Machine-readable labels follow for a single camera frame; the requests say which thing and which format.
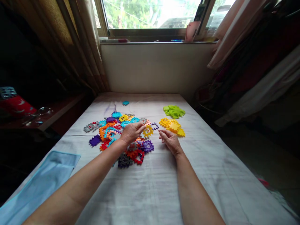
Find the eyeglasses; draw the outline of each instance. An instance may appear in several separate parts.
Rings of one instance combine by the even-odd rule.
[[[41,115],[50,114],[51,112],[53,112],[53,110],[51,110],[50,108],[42,107],[37,111],[36,114],[31,114],[31,115],[28,115],[28,116],[24,117],[22,119],[22,126],[29,126],[34,119],[38,118]],[[42,124],[43,122],[42,121],[36,121],[36,123],[37,124]]]

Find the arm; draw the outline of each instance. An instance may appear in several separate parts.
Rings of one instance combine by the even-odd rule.
[[[23,224],[74,224],[114,162],[144,129],[143,123],[127,125],[118,140],[67,180]]]
[[[166,143],[177,162],[178,191],[184,224],[225,225],[184,154],[177,135],[168,130],[158,131],[162,143]]]

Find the hand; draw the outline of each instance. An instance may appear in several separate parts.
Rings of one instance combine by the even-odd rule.
[[[120,139],[129,145],[140,136],[145,128],[146,126],[142,122],[130,123],[124,128]]]
[[[184,153],[180,146],[177,134],[174,134],[169,130],[159,129],[158,131],[159,139],[162,140],[162,143],[166,143],[166,145],[175,157]]]

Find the mattress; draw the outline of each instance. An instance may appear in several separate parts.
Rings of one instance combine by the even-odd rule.
[[[123,106],[123,101],[130,104]],[[177,94],[100,94],[52,150],[81,155],[72,172],[74,174],[100,154],[99,145],[89,145],[89,139],[97,133],[85,133],[83,128],[87,124],[103,120],[113,111],[135,114],[158,123],[161,118],[167,117],[163,111],[167,105],[177,105],[186,112],[178,119],[186,134],[186,137],[179,138],[180,144],[226,224],[297,224]],[[145,156],[141,166],[111,168],[76,224],[183,224],[176,162],[158,137],[158,132],[154,131],[150,140],[155,150]],[[22,189],[41,163],[10,199]]]

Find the forearm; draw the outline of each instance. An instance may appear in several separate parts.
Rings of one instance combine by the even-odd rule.
[[[24,224],[74,224],[127,144],[116,140],[51,195]]]
[[[186,155],[183,153],[176,156],[176,162],[184,224],[225,224]]]

